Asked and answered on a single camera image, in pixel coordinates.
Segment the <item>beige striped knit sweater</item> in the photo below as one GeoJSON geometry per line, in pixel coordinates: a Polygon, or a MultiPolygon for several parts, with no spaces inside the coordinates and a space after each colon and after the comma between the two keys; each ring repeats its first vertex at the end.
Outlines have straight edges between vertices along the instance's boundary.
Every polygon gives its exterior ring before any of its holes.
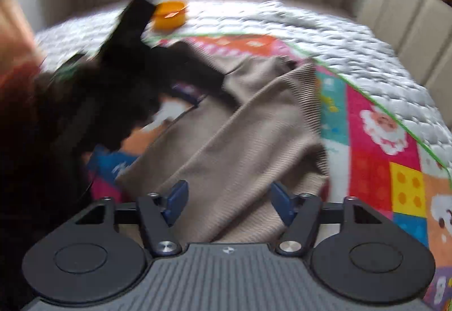
{"type": "Polygon", "coordinates": [[[165,193],[178,181],[189,198],[173,231],[183,243],[267,242],[283,231],[268,191],[317,195],[329,171],[320,138],[320,92],[310,58],[209,56],[236,99],[213,97],[178,118],[116,182],[130,197],[165,193]]]}

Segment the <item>orange plastic round container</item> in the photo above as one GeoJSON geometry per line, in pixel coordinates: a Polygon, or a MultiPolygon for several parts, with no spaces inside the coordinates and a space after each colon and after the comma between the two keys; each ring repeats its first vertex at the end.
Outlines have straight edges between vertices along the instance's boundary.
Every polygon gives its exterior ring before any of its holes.
{"type": "Polygon", "coordinates": [[[157,5],[153,14],[154,31],[174,31],[182,27],[187,19],[187,3],[178,0],[169,0],[157,5]]]}

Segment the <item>colourful cartoon play mat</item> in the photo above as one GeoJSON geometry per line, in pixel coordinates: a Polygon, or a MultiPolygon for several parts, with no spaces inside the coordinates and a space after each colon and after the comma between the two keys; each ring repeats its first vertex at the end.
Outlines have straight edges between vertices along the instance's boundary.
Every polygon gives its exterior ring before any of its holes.
{"type": "MultiPolygon", "coordinates": [[[[267,35],[193,36],[183,42],[205,56],[307,58],[267,35]]],[[[436,271],[424,301],[433,310],[451,308],[451,180],[447,169],[386,109],[316,60],[320,92],[320,138],[329,177],[317,194],[341,202],[355,196],[392,220],[434,255],[436,271]]],[[[136,129],[119,152],[96,150],[88,164],[95,198],[130,197],[116,179],[178,118],[196,107],[166,100],[154,123],[136,129]]]]}

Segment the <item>white quilted mattress pad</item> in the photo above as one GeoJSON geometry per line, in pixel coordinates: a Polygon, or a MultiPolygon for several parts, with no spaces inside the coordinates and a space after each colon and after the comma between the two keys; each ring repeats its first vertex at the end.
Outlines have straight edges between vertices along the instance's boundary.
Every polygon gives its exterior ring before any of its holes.
{"type": "MultiPolygon", "coordinates": [[[[74,16],[38,31],[35,39],[46,56],[45,70],[58,68],[76,51],[93,54],[118,22],[125,3],[74,16]]],[[[392,47],[370,28],[343,17],[280,1],[195,0],[179,30],[158,34],[148,28],[147,42],[201,35],[270,35],[312,56],[363,90],[408,127],[451,173],[451,131],[427,89],[402,66],[392,47]]]]}

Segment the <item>beige padded headboard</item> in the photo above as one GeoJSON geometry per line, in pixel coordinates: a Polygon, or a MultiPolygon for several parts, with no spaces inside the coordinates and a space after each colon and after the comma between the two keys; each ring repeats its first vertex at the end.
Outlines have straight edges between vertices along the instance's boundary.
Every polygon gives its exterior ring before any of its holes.
{"type": "Polygon", "coordinates": [[[363,0],[357,21],[392,46],[451,126],[451,7],[441,0],[363,0]]]}

